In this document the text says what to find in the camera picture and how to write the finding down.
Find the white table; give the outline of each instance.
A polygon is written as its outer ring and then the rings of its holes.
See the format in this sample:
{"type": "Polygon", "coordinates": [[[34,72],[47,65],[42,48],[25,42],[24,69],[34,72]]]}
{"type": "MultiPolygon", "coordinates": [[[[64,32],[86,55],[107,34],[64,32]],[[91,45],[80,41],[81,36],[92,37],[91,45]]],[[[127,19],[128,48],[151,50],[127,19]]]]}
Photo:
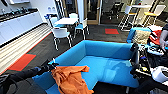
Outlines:
{"type": "Polygon", "coordinates": [[[62,18],[59,21],[55,22],[54,24],[73,25],[77,21],[78,21],[78,18],[62,18]]]}
{"type": "Polygon", "coordinates": [[[131,7],[132,8],[137,8],[137,14],[136,14],[136,18],[135,18],[135,19],[137,19],[141,8],[150,8],[152,6],[151,5],[132,5],[131,7]]]}
{"type": "Polygon", "coordinates": [[[133,7],[133,8],[150,8],[152,6],[151,5],[132,5],[131,7],[133,7]]]}

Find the glass door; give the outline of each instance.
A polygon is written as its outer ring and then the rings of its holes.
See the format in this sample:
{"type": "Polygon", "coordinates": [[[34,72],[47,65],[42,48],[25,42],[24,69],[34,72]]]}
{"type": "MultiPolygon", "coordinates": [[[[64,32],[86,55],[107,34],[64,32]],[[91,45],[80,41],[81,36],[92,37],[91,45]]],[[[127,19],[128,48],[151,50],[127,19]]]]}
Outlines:
{"type": "Polygon", "coordinates": [[[84,17],[88,24],[99,24],[100,0],[84,0],[84,17]]]}

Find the cabinet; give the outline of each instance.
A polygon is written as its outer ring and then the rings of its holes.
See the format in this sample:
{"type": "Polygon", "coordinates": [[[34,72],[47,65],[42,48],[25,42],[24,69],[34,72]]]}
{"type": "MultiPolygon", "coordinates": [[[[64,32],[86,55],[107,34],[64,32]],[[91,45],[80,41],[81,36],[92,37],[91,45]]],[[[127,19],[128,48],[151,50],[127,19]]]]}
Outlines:
{"type": "Polygon", "coordinates": [[[5,39],[1,36],[1,31],[0,31],[0,45],[5,42],[5,39]]]}
{"type": "Polygon", "coordinates": [[[30,2],[30,0],[6,0],[8,4],[18,4],[18,3],[26,3],[30,2]]]}
{"type": "Polygon", "coordinates": [[[28,19],[28,16],[29,15],[24,15],[24,16],[21,16],[18,19],[18,22],[20,23],[20,25],[23,27],[23,31],[28,31],[32,28],[31,24],[29,23],[29,19],[28,19]]]}
{"type": "Polygon", "coordinates": [[[28,22],[31,24],[31,27],[35,27],[42,23],[42,19],[39,15],[39,12],[31,13],[27,16],[27,18],[31,19],[31,20],[28,20],[28,22]]]}
{"type": "Polygon", "coordinates": [[[11,29],[6,21],[0,23],[0,33],[1,36],[5,39],[5,42],[16,37],[16,33],[11,29]]]}
{"type": "Polygon", "coordinates": [[[43,23],[39,12],[0,23],[0,45],[43,23]]]}
{"type": "Polygon", "coordinates": [[[21,26],[21,24],[19,23],[19,21],[20,21],[20,19],[18,19],[18,18],[14,18],[14,19],[7,21],[8,25],[11,27],[13,32],[16,33],[16,36],[19,36],[20,34],[22,34],[24,32],[24,29],[21,26]]]}

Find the chair leg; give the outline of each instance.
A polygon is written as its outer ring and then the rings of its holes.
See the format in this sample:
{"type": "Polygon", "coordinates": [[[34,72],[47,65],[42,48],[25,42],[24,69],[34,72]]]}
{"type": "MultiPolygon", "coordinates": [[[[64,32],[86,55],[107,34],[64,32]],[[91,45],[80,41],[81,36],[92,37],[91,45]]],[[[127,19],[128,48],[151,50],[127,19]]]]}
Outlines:
{"type": "Polygon", "coordinates": [[[129,18],[129,15],[127,16],[127,18],[126,18],[126,20],[125,20],[125,22],[124,22],[124,24],[123,24],[123,26],[122,26],[121,30],[123,30],[123,28],[125,27],[125,24],[126,24],[126,22],[127,22],[128,18],[129,18]]]}
{"type": "Polygon", "coordinates": [[[83,38],[84,38],[84,40],[85,40],[85,31],[84,30],[82,30],[83,31],[83,38]]]}
{"type": "Polygon", "coordinates": [[[59,43],[61,42],[60,39],[58,38],[59,43]]]}
{"type": "Polygon", "coordinates": [[[122,21],[124,20],[125,15],[126,15],[126,14],[124,14],[124,17],[121,19],[121,22],[120,22],[120,24],[118,25],[118,27],[120,27],[120,26],[121,26],[121,24],[123,23],[122,21]]]}
{"type": "Polygon", "coordinates": [[[56,40],[56,38],[54,38],[54,42],[55,42],[55,47],[56,47],[56,50],[58,50],[57,40],[56,40]]]}
{"type": "Polygon", "coordinates": [[[75,38],[75,36],[76,36],[76,29],[75,29],[75,32],[74,32],[74,38],[75,38]]]}
{"type": "Polygon", "coordinates": [[[89,29],[88,29],[88,26],[87,26],[87,32],[88,32],[88,35],[89,35],[89,29]]]}
{"type": "Polygon", "coordinates": [[[69,46],[70,46],[70,48],[71,48],[71,41],[70,41],[70,39],[69,39],[68,36],[67,36],[67,39],[68,39],[68,41],[69,41],[69,46]]]}
{"type": "Polygon", "coordinates": [[[71,36],[71,35],[69,35],[69,36],[70,36],[71,41],[73,41],[73,40],[72,40],[72,36],[71,36]]]}
{"type": "Polygon", "coordinates": [[[156,18],[157,18],[157,16],[155,17],[155,19],[154,19],[154,21],[153,21],[153,25],[155,24],[155,22],[156,22],[156,18]]]}
{"type": "Polygon", "coordinates": [[[148,22],[149,17],[150,17],[150,16],[148,16],[148,18],[147,18],[147,20],[145,21],[145,23],[144,23],[143,27],[144,27],[144,26],[145,26],[145,24],[148,22]]]}

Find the kitchen counter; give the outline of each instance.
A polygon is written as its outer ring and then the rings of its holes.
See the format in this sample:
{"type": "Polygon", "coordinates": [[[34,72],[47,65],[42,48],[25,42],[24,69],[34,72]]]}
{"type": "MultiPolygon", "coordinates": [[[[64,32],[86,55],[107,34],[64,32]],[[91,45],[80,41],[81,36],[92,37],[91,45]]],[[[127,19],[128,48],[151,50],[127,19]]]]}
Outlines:
{"type": "Polygon", "coordinates": [[[21,16],[24,16],[24,15],[27,15],[27,14],[31,14],[31,13],[34,13],[34,12],[37,12],[37,11],[38,11],[37,9],[28,9],[28,11],[25,12],[25,13],[17,13],[17,12],[15,14],[6,13],[4,15],[0,15],[0,22],[11,20],[11,19],[21,17],[21,16]]]}

